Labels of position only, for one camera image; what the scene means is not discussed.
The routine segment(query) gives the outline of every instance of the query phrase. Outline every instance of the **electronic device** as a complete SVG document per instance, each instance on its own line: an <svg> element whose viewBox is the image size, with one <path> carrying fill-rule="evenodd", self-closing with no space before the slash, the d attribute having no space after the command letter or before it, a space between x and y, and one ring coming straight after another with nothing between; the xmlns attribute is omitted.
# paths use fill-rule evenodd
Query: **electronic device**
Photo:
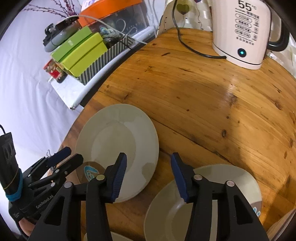
<svg viewBox="0 0 296 241"><path fill-rule="evenodd" d="M78 31L80 25L76 22L77 19L78 17L69 18L58 22L56 25L52 23L46 27L44 30L46 37L43 40L45 52L54 51Z"/></svg>
<svg viewBox="0 0 296 241"><path fill-rule="evenodd" d="M213 48L220 56L247 69L259 69L266 49L284 50L289 30L282 21L281 37L269 42L271 11L261 0L215 0L213 11Z"/></svg>

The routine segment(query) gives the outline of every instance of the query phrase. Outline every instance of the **white cable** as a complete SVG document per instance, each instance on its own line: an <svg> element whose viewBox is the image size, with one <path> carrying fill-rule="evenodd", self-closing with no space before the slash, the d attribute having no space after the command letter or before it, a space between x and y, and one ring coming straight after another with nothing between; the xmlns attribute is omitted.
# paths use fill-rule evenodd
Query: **white cable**
<svg viewBox="0 0 296 241"><path fill-rule="evenodd" d="M124 22L124 28L123 28L123 30L122 30L122 32L125 30L125 28L126 28L126 22L122 19L122 18L120 18L120 19L118 19L117 21L116 21L116 23L115 23L115 25L118 23L118 21L123 21Z"/></svg>
<svg viewBox="0 0 296 241"><path fill-rule="evenodd" d="M81 15L81 14L72 15L72 16L66 17L64 20L69 19L69 18L73 18L73 17L84 17L84 18L90 18L90 19L93 19L93 20L95 20L95 21L98 21L98 22L101 23L101 24L104 24L104 25L107 26L108 28L113 29L114 31L116 31L116 32L118 32L118 33L121 33L121 34L124 35L124 36L126 35L126 34L120 32L120 31L118 31L117 29L111 27L110 25L106 24L106 23L103 22L102 20L99 20L99 19L94 18L94 17L91 17L91 16L87 16L87 15ZM147 43L145 43L145 42L143 42L143 41L141 41L141 40L137 40L137 39L135 39L135 38L132 38L132 39L135 40L135 41L137 41L137 42L139 42L139 43L142 43L142 44L145 44L145 45L147 44Z"/></svg>
<svg viewBox="0 0 296 241"><path fill-rule="evenodd" d="M129 35L129 34L132 32L132 30L133 30L133 29L135 29L135 30L136 30L136 32L138 31L138 29L137 29L136 27L132 27L132 28L131 28L131 30L130 30L130 31L128 31L128 33L127 33L126 35Z"/></svg>

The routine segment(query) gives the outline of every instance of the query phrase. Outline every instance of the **round wooden tabletop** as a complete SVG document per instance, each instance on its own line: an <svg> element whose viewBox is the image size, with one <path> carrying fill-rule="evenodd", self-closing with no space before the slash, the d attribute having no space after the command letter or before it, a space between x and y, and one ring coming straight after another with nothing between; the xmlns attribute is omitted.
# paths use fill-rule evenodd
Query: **round wooden tabletop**
<svg viewBox="0 0 296 241"><path fill-rule="evenodd" d="M212 33L182 29L192 48L211 55ZM75 150L80 131L100 109L126 103L143 110L158 133L154 176L135 198L107 205L111 230L144 240L149 204L171 180L170 154L194 166L241 167L259 183L265 229L296 200L296 82L271 58L259 70L208 59L184 48L171 29L140 49L106 80L70 129L62 146ZM77 183L73 173L69 180ZM85 204L82 228L85 232Z"/></svg>

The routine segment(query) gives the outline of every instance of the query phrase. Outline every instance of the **blue rubber band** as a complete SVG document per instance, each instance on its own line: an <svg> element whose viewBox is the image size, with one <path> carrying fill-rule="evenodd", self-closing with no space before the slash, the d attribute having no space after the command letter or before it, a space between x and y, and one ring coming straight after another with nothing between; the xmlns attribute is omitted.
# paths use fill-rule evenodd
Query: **blue rubber band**
<svg viewBox="0 0 296 241"><path fill-rule="evenodd" d="M21 169L19 169L19 170L20 170L20 182L19 182L19 186L18 186L17 191L11 195L6 194L6 197L10 202L14 202L14 201L20 199L20 197L22 195L23 178L22 178L22 170Z"/></svg>

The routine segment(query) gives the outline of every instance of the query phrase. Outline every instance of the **blue gripper pad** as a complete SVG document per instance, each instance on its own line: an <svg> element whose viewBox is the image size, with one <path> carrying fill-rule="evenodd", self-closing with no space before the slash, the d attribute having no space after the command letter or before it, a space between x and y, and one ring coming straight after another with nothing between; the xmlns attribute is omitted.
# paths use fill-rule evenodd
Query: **blue gripper pad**
<svg viewBox="0 0 296 241"><path fill-rule="evenodd" d="M55 153L51 157L48 158L46 165L48 167L54 167L64 159L66 159L68 156L71 155L71 148L70 147L65 147L61 149L59 152Z"/></svg>
<svg viewBox="0 0 296 241"><path fill-rule="evenodd" d="M184 164L177 152L171 155L170 162L181 198L186 203L192 202L191 196L194 195L192 178L195 174L192 166Z"/></svg>
<svg viewBox="0 0 296 241"><path fill-rule="evenodd" d="M174 152L170 157L170 163L172 166L173 174L175 177L175 181L176 181L180 196L186 202L188 201L189 196L187 193L187 185L186 185L185 178L183 177L182 171L179 167L180 161L182 162L179 154L177 152Z"/></svg>
<svg viewBox="0 0 296 241"><path fill-rule="evenodd" d="M124 174L126 172L126 166L127 166L127 157L125 153L120 153L118 156L118 159L120 159L120 164L115 174L115 178L113 180L112 194L111 194L112 202L115 202L115 199L118 198L119 196L119 192L121 189L122 181L123 181Z"/></svg>

